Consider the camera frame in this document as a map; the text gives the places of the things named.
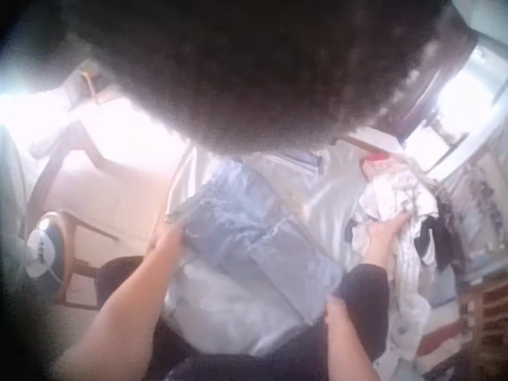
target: chair leg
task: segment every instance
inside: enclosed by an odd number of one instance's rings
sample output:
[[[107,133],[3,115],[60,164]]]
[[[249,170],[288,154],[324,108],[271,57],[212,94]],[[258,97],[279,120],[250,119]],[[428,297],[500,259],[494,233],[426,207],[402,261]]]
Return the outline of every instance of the chair leg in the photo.
[[[73,225],[82,226],[83,228],[88,229],[88,230],[95,232],[97,234],[100,234],[101,236],[108,237],[113,241],[119,241],[119,238],[117,236],[114,236],[113,234],[109,234],[109,233],[105,232],[104,230],[100,230],[99,228],[96,228],[95,226],[92,226],[89,223],[87,223],[83,220],[80,220],[79,218],[77,218],[76,216],[73,216],[72,214],[69,214],[67,212],[61,212],[61,213],[64,213],[66,218]]]
[[[85,260],[74,258],[74,273],[84,275],[89,278],[95,278],[97,276],[97,268],[92,267]]]

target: wooden furniture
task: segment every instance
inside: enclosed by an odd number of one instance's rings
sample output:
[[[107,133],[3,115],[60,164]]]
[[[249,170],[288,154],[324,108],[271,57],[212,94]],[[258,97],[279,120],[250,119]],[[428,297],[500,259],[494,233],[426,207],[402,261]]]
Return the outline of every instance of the wooden furniture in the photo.
[[[472,287],[461,298],[471,330],[472,378],[508,375],[508,279]]]
[[[44,214],[44,203],[51,185],[62,168],[63,161],[70,151],[84,151],[95,167],[100,168],[107,161],[97,149],[81,122],[75,122],[65,128],[52,147],[49,161],[40,174],[27,203],[24,238],[26,239]]]
[[[82,226],[104,237],[118,238],[64,212],[49,212],[42,216],[29,234],[26,270],[50,302],[84,310],[97,310],[67,301],[66,292],[73,274],[95,278],[97,269],[75,258],[74,237],[77,226]]]

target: curly hair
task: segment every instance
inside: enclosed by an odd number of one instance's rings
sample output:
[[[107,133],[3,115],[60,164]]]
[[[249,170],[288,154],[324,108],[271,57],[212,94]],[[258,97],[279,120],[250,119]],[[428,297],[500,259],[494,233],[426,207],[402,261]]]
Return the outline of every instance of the curly hair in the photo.
[[[218,152],[330,142],[419,64],[445,0],[68,0],[70,30],[154,117]]]

